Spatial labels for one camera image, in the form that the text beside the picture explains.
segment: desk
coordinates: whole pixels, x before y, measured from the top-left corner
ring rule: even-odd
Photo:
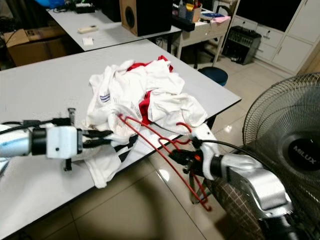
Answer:
[[[212,11],[205,10],[201,12],[212,13]],[[179,38],[173,43],[178,47],[176,57],[180,59],[182,48],[185,46],[197,44],[214,38],[218,38],[218,46],[216,49],[216,54],[214,56],[213,65],[217,62],[218,56],[224,42],[224,38],[228,31],[230,20],[224,21],[222,23],[216,22],[202,22],[198,21],[195,23],[194,30],[191,32],[183,31]]]
[[[183,92],[194,96],[208,116],[215,116],[241,100],[145,39],[1,71],[0,122],[47,120],[58,117],[59,113],[65,117],[67,108],[74,107],[75,125],[80,127],[92,98],[91,75],[102,73],[107,65],[120,65],[129,59],[147,63],[160,55],[171,61],[174,71],[185,80]],[[154,144],[158,143],[149,130],[142,128],[141,132]],[[171,139],[176,137],[163,129],[161,133]],[[153,152],[139,138],[119,170]],[[49,160],[44,156],[11,160],[0,178],[0,239],[94,187],[84,162],[73,164],[70,172],[64,172],[63,167],[63,160]]]
[[[121,22],[113,22],[100,10],[96,10],[93,13],[81,14],[74,11],[56,13],[53,12],[53,10],[50,10],[49,14],[84,51],[107,48],[137,40],[181,32],[181,29],[172,26],[170,31],[145,36],[135,36],[133,33],[122,27]],[[98,26],[99,30],[85,34],[78,33],[78,28],[89,27],[92,25]],[[84,37],[92,37],[93,45],[84,45]]]

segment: remote control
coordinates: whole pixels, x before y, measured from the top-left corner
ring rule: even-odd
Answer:
[[[78,28],[78,33],[86,34],[86,33],[95,32],[98,30],[99,30],[99,28],[97,26],[92,25],[92,26]]]

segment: cabinet door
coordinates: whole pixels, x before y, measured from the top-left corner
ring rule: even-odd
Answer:
[[[286,36],[272,62],[295,72],[311,47],[310,44]]]
[[[320,35],[320,0],[304,0],[289,34],[314,43]]]

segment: blue object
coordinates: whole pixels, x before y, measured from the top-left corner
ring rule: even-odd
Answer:
[[[35,0],[35,1],[43,7],[49,8],[50,6],[49,0]]]
[[[65,0],[49,0],[49,8],[54,9],[66,5]]]
[[[55,9],[66,5],[65,0],[35,0],[38,4],[45,8]]]
[[[222,15],[221,13],[213,13],[213,12],[208,12],[208,13],[201,13],[203,16],[209,17],[209,18],[219,18],[219,17],[224,17],[225,15]]]
[[[228,74],[220,68],[207,66],[199,69],[198,71],[221,86],[224,86],[227,83]]]

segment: red fabric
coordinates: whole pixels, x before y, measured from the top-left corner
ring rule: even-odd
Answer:
[[[163,55],[161,55],[161,56],[159,56],[158,57],[158,60],[165,60],[165,61],[168,61],[168,59],[165,57],[165,56],[163,56]],[[137,63],[134,63],[131,67],[129,67],[128,68],[128,70],[127,71],[131,71],[132,69],[135,69],[135,68],[137,68],[137,67],[140,67],[140,66],[147,66],[149,63],[151,63],[151,62],[148,62],[148,63],[143,63],[143,62],[137,62]],[[173,71],[173,69],[174,69],[174,67],[173,66],[169,66],[169,71],[170,71],[170,73],[172,73],[172,71]]]
[[[161,55],[158,57],[158,60],[165,60],[165,61],[168,61],[168,59]],[[131,71],[132,69],[135,69],[137,67],[140,67],[140,66],[147,66],[149,63],[151,62],[148,62],[148,63],[142,63],[142,62],[137,62],[137,63],[134,63],[131,67],[128,68],[127,71]],[[172,73],[174,67],[173,66],[169,66],[169,71],[170,73]],[[148,108],[149,108],[149,104],[150,104],[150,93],[151,91],[148,91],[145,95],[144,95],[144,99],[142,100],[142,102],[139,103],[139,109],[140,109],[140,112],[141,112],[141,115],[142,115],[142,122],[144,124],[151,124],[152,121],[150,121],[148,119]]]
[[[142,122],[144,124],[147,124],[147,125],[152,123],[152,121],[150,121],[148,119],[148,108],[149,108],[149,104],[150,104],[150,93],[151,93],[151,91],[147,91],[146,94],[144,95],[144,100],[142,100],[142,102],[139,103],[139,109],[140,109],[140,113],[142,115]]]

